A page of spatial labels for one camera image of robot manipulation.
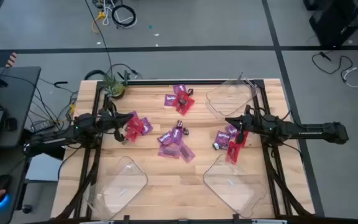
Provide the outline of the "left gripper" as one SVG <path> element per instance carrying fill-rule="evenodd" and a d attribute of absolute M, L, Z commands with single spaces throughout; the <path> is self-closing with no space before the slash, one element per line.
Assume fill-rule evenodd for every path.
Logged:
<path fill-rule="evenodd" d="M 134 115 L 132 113 L 117 113 L 116 117 L 113 118 L 109 112 L 100 112 L 96 119 L 96 127 L 98 130 L 108 133 L 110 130 L 113 130 L 113 135 L 117 141 L 125 140 L 124 135 L 120 132 Z"/>

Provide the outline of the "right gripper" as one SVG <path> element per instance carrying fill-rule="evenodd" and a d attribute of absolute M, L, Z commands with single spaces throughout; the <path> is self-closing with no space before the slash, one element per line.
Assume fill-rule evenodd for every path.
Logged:
<path fill-rule="evenodd" d="M 242 115 L 234 118 L 225 118 L 225 120 L 237 130 L 236 144 L 242 144 L 246 138 L 246 123 L 243 121 L 250 121 L 250 124 L 247 125 L 248 130 L 272 130 L 275 128 L 274 116 L 250 116 L 250 105 L 246 105 Z"/>

